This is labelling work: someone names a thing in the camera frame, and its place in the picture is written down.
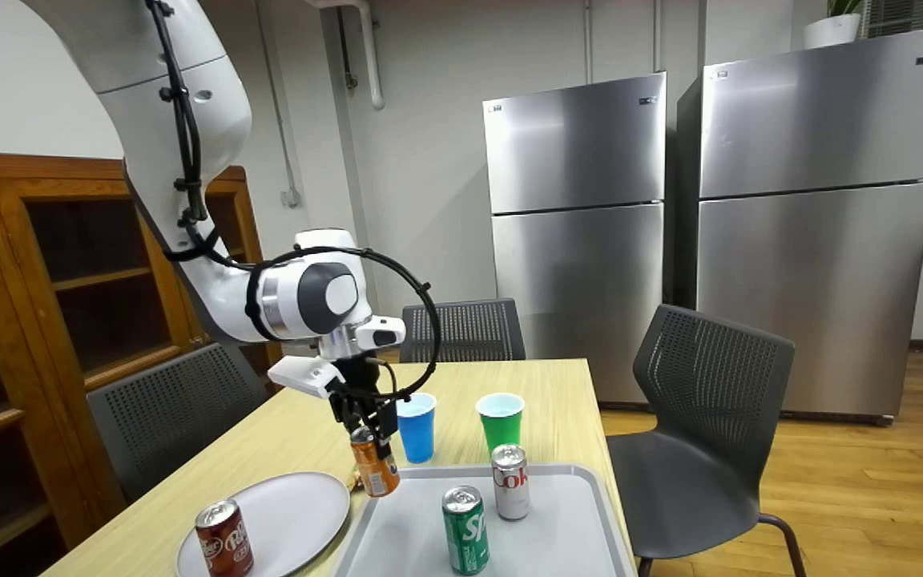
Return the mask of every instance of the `gray tray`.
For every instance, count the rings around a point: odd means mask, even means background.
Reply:
[[[391,496],[370,501],[339,555],[339,577],[453,577],[438,501],[448,488],[484,494],[490,563],[480,577],[634,574],[604,488],[578,465],[530,465],[531,510],[495,510],[490,467],[409,467]]]

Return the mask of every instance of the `blue cup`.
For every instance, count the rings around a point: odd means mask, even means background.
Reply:
[[[409,400],[397,400],[397,431],[408,463],[433,457],[433,418],[436,418],[433,395],[409,395]]]

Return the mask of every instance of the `chair leg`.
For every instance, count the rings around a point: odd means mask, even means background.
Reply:
[[[773,512],[760,512],[760,523],[779,525],[779,532],[787,535],[793,574],[795,577],[807,577],[806,555],[803,555],[803,545],[795,542],[793,525],[781,515],[773,515]]]
[[[639,574],[642,574],[642,577],[650,577],[650,566],[655,566],[655,558],[642,558]]]

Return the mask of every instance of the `chair back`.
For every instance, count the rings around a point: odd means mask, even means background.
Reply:
[[[634,360],[657,431],[732,465],[755,491],[773,449],[793,342],[659,306]]]
[[[129,501],[266,400],[262,377],[232,342],[209,342],[88,395]]]
[[[516,302],[442,302],[438,313],[438,360],[526,360]],[[433,327],[427,308],[401,310],[408,340],[401,342],[404,363],[427,363],[433,354]]]

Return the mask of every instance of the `stainless steel refrigerator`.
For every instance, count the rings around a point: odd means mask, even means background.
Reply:
[[[484,134],[526,354],[584,355],[599,400],[645,400],[633,360],[659,302],[668,77],[487,98]]]
[[[787,410],[902,410],[923,31],[713,63],[677,109],[672,302],[795,340]]]

